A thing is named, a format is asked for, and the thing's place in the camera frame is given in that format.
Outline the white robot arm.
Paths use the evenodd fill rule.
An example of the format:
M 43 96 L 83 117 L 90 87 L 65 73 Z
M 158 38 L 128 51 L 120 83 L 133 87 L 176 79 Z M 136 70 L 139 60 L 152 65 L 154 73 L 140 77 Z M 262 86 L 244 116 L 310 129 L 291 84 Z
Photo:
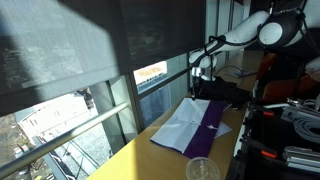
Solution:
M 258 11 L 247 17 L 232 30 L 213 37 L 202 48 L 191 53 L 189 63 L 192 67 L 192 95 L 203 82 L 215 78 L 205 74 L 209 67 L 217 63 L 216 53 L 237 51 L 258 42 L 264 48 L 291 46 L 306 39 L 310 29 L 320 27 L 320 0 L 303 0 L 298 7 L 281 11 Z

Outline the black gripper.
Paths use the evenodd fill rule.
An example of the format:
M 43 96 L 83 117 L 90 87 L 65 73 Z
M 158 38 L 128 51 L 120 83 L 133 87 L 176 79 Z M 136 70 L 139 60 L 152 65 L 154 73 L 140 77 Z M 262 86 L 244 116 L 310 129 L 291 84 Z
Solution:
M 216 78 L 213 75 L 207 76 L 205 74 L 205 69 L 200 67 L 193 67 L 191 69 L 192 75 L 192 87 L 191 87 L 191 98 L 195 100 L 195 84 L 200 83 L 201 81 L 215 81 Z

